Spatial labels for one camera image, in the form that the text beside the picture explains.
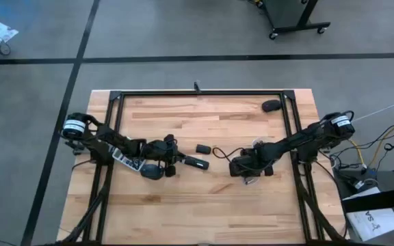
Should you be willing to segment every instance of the gray concrete floor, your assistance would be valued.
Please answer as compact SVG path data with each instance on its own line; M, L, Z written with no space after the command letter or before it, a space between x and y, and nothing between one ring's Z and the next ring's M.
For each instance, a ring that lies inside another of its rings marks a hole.
M8 58L75 57L92 2L0 0L0 21L20 31ZM311 20L332 25L322 36L271 41L267 20L247 1L101 0L85 57L394 52L394 0L322 0ZM0 66L2 240L21 241L71 68ZM197 79L202 88L312 88L320 115L361 116L394 103L394 59L84 64L68 112L85 111L91 90L191 88ZM357 122L354 138L370 141L393 123L394 109ZM60 143L35 244L55 240L73 161ZM394 169L394 152L381 169ZM394 245L394 233L375 243Z

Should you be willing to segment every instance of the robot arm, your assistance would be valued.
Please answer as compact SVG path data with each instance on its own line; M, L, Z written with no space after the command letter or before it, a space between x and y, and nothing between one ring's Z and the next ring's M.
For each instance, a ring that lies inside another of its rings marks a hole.
M92 130L89 129L90 124L97 127L96 135L93 135ZM166 136L163 141L154 140L149 143L146 139L129 139L100 123L94 116L85 113L72 113L67 117L62 137L68 140L66 145L73 148L75 154L78 150L87 148L91 159L105 165L114 161L111 154L112 148L119 149L122 155L131 160L146 159L164 162L164 167L153 164L142 166L141 175L153 180L160 179L164 173L167 177L175 175L176 170L173 165L178 161L203 170L209 167L206 161L180 153L174 135Z
M265 171L266 176L273 175L272 165L281 156L297 149L300 162L312 162L321 148L333 148L343 140L349 139L355 132L346 113L331 113L320 122L309 125L306 129L282 139L276 143L257 143L253 148L243 149L241 156L229 163L231 176L256 177Z

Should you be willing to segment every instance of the black computer mouse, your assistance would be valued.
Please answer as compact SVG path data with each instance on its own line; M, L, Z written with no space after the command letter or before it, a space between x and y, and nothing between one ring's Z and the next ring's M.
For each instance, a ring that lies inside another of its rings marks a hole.
M265 101L262 105L262 108L266 113L279 110L281 108L280 101L279 100Z
M163 176L163 168L155 164L145 164L142 166L141 175L151 180L159 180Z

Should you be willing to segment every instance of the yellow cable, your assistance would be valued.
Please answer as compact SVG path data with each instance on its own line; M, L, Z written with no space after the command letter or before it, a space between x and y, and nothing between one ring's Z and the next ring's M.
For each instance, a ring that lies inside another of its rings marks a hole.
M390 135L390 133L392 133L394 131L394 127L392 129L390 129L381 139L380 144L378 144L378 147L376 148L375 154L373 155L372 161L367 165L368 167L370 165L372 165L373 162L375 162L376 160L376 156L378 155L378 152L380 151L381 145L382 145L382 141L384 141L384 138L386 138L387 136Z
M351 139L348 139L348 140L349 140L349 142L356 148L356 151L357 151L357 153L358 153L358 157L359 157L359 159L360 159L360 161L361 161L361 164L364 165L364 159L363 159L363 156L361 155L361 151L360 151L360 149L358 148L358 145L356 144L355 141L353 141L353 140L351 140Z

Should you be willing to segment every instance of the cart wheel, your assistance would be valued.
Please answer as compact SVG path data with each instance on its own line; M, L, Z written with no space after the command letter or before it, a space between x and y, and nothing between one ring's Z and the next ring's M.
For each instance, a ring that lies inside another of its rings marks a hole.
M318 34L323 34L323 33L325 33L326 30L327 30L326 27L320 27L320 28L317 30L317 33L318 33Z
M8 44L6 42L1 42L0 44L0 54L3 56L7 56L10 55L10 53L12 52L12 49L10 48L10 46L8 46Z
M279 34L277 34L277 33L271 33L271 34L268 36L268 38L271 39L271 40L275 40L276 37L277 37L278 35L279 35Z

